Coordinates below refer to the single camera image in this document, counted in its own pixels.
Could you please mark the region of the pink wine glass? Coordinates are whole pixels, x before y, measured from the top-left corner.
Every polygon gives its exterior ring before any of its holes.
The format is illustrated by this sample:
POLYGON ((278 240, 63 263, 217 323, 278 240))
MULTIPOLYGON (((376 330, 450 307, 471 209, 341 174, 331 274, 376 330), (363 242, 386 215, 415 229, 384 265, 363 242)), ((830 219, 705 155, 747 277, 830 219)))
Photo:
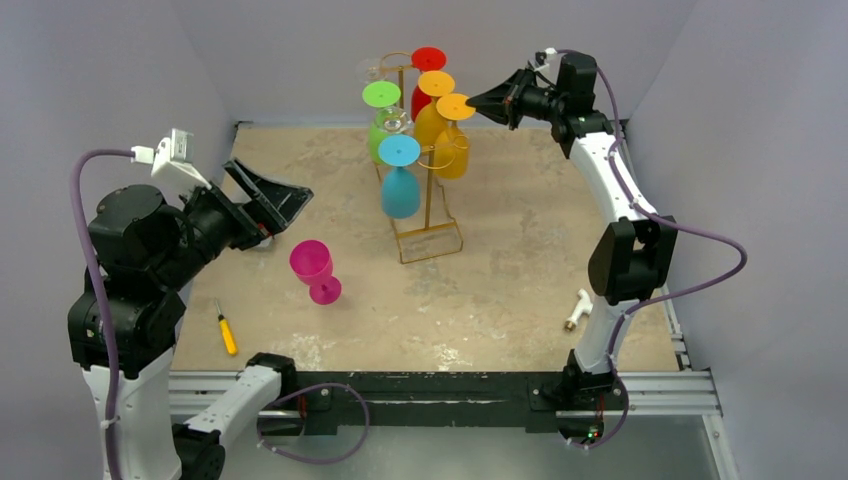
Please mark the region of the pink wine glass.
POLYGON ((295 276, 308 287, 310 299, 318 305, 336 302, 342 293, 341 282, 334 276, 331 252, 319 240, 304 240, 290 253, 289 265, 295 276))

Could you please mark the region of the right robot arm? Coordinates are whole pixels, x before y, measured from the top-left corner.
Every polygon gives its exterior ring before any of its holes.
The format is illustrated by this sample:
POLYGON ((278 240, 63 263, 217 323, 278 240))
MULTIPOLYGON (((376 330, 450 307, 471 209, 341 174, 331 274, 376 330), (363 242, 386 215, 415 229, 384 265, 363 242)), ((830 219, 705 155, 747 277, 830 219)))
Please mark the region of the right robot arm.
POLYGON ((537 63, 516 70, 499 85, 467 100, 489 120, 516 129, 530 117, 546 121, 551 137, 588 183, 607 225, 587 267, 595 295, 586 327, 571 350, 549 399, 584 407, 617 386, 617 356, 634 314, 666 282, 677 233, 627 172, 618 147, 621 126, 594 106, 595 84, 604 77, 594 57, 560 55, 555 82, 537 63))

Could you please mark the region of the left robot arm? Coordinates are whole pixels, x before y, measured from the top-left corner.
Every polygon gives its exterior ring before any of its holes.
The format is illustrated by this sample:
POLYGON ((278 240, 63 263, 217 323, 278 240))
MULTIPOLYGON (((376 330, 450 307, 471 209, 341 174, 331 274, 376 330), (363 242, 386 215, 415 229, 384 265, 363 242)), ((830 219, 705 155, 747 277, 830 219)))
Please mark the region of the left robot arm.
POLYGON ((309 188, 262 177, 237 159, 225 169, 246 201, 210 185, 175 207, 158 188, 134 184, 106 195, 82 225, 84 290, 67 328, 73 361, 102 418, 108 479, 217 479, 232 442, 260 410, 297 399, 294 361, 258 353, 212 405, 184 422, 171 419, 170 371, 186 310, 181 290, 222 252, 248 250, 285 231, 313 197, 309 188))

